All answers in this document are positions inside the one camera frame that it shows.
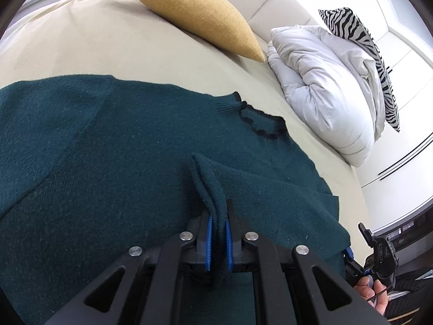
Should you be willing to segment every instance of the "ribbed neckline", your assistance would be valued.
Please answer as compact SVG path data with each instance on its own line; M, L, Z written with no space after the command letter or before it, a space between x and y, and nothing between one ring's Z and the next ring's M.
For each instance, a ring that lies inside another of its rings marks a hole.
M220 96L216 101L217 111L225 116L238 116L248 124L248 127L257 135L276 140L287 133L286 124L282 117L270 116L254 109L246 101L242 101L237 92L227 96Z

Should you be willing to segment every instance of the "silver screw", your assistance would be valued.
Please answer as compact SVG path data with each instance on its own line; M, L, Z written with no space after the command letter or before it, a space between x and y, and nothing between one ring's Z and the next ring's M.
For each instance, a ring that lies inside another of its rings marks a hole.
M130 256L139 256L143 253L143 249L139 246L133 246L129 249L129 255Z
M181 238L182 241L184 241L184 240L185 241L191 241L192 237L194 237L194 235L189 231L185 231L185 232L182 232L179 237Z
M256 233L256 232L253 232L253 231L250 231L250 232L247 232L246 234L245 234L245 238L247 239L247 241L249 240L249 241L256 241L256 240L258 240L258 233Z
M310 250L308 249L307 246L300 244L299 246L296 247L296 253L300 254L300 255L307 255Z

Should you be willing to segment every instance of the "bed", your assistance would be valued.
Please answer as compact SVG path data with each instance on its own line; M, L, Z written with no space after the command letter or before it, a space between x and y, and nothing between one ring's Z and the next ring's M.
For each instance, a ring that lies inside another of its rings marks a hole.
M270 30L317 21L296 0L229 0L242 13L266 54ZM0 88L19 80L69 74L171 83L242 100L285 120L288 132L339 197L339 222L355 258L371 253L357 225L369 215L355 170L295 115L267 63L221 51L182 31L138 0L62 0L10 27L0 42Z

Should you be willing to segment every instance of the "drawer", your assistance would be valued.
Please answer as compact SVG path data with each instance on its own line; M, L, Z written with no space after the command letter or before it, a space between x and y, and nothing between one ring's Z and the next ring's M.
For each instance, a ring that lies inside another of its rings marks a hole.
M400 110L400 133L385 124L367 161L356 169L361 187L385 176L393 165L415 150L433 132L433 80Z
M433 196L433 143L391 175L362 188L371 229L400 220Z
M389 74L399 109L433 78L432 68L414 50L397 63Z
M411 48L400 38L396 37L390 31L380 38L376 45L380 50L383 62L386 67L393 68L404 56L406 56Z

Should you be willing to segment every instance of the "triangular cutout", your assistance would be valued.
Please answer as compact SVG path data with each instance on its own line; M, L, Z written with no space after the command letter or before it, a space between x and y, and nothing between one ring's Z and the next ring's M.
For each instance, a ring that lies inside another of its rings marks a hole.
M313 274L329 311L336 310L352 302L350 296L339 288L320 268L315 266Z
M99 310L101 313L107 313L110 310L111 303L119 288L125 269L116 270L108 279L98 286L84 301L84 304Z

